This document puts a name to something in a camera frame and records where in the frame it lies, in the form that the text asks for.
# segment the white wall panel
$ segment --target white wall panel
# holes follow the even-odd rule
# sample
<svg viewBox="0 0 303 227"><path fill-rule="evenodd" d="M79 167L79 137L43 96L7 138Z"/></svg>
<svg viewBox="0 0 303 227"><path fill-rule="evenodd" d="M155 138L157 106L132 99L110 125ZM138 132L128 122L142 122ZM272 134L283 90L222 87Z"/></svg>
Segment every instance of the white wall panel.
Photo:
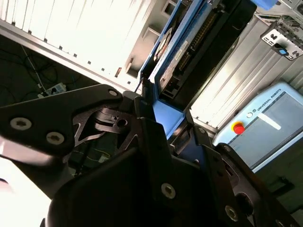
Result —
<svg viewBox="0 0 303 227"><path fill-rule="evenodd" d="M57 48L59 55L68 53L76 64L133 90L137 79L123 73L118 78L114 75L126 65L155 4L162 5L163 1L0 0L0 16ZM11 26L4 27L14 31Z"/></svg>

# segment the bolt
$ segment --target bolt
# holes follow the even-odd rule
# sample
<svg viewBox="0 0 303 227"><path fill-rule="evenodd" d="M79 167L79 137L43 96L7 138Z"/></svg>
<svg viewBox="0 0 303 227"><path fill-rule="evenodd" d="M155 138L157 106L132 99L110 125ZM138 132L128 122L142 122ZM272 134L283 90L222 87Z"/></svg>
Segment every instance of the bolt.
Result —
<svg viewBox="0 0 303 227"><path fill-rule="evenodd" d="M161 191L165 197L173 199L176 196L176 191L169 183L163 183L161 185Z"/></svg>
<svg viewBox="0 0 303 227"><path fill-rule="evenodd" d="M282 222L279 221L279 220L276 220L276 224L277 224L278 227L284 227L284 225L282 224Z"/></svg>
<svg viewBox="0 0 303 227"><path fill-rule="evenodd" d="M199 128L199 131L205 133L205 130L203 128Z"/></svg>
<svg viewBox="0 0 303 227"><path fill-rule="evenodd" d="M13 129L24 131L32 127L32 123L29 119L24 117L16 117L10 121L10 125Z"/></svg>
<svg viewBox="0 0 303 227"><path fill-rule="evenodd" d="M232 208L231 206L226 205L225 206L225 212L227 214L227 216L233 220L234 222L238 221L238 214L237 212L234 210L234 208Z"/></svg>
<svg viewBox="0 0 303 227"><path fill-rule="evenodd" d="M109 93L110 93L112 96L117 96L117 95L118 95L118 93L115 92L115 91L113 91L113 90L109 90Z"/></svg>
<svg viewBox="0 0 303 227"><path fill-rule="evenodd" d="M228 152L231 151L230 147L228 147L227 145L224 145L223 147L224 147L224 149L225 149L226 151L228 151Z"/></svg>
<svg viewBox="0 0 303 227"><path fill-rule="evenodd" d="M64 142L64 136L59 132L50 132L46 135L46 140L50 144L60 145Z"/></svg>

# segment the emergency stop button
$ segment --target emergency stop button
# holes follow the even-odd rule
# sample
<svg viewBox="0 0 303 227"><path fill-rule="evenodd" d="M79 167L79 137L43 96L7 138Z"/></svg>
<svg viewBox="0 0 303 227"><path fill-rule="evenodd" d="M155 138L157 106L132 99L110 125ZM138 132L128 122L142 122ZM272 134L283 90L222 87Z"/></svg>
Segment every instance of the emergency stop button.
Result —
<svg viewBox="0 0 303 227"><path fill-rule="evenodd" d="M245 128L244 128L242 122L235 122L234 124L232 124L232 130L233 130L237 135L240 135L240 134L244 133Z"/></svg>

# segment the red button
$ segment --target red button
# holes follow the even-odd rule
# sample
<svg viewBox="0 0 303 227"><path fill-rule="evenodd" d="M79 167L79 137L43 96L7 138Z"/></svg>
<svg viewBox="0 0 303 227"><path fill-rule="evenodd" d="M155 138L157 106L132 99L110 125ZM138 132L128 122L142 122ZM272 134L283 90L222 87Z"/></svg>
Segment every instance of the red button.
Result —
<svg viewBox="0 0 303 227"><path fill-rule="evenodd" d="M236 124L236 125L233 127L233 131L234 131L236 134L240 135L240 134L244 133L245 128L244 128L244 126L243 126L242 124L239 123L239 124Z"/></svg>

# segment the universal robots logo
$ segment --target universal robots logo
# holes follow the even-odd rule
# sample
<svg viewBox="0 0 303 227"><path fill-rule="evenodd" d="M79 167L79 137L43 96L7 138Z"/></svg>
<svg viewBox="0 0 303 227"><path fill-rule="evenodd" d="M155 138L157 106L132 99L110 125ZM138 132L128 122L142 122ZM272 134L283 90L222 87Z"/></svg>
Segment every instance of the universal robots logo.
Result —
<svg viewBox="0 0 303 227"><path fill-rule="evenodd" d="M257 110L261 110L263 107L265 107L267 105L267 103L269 103L271 101L272 98L274 98L279 92L281 91L281 89L278 89L268 100L266 100Z"/></svg>

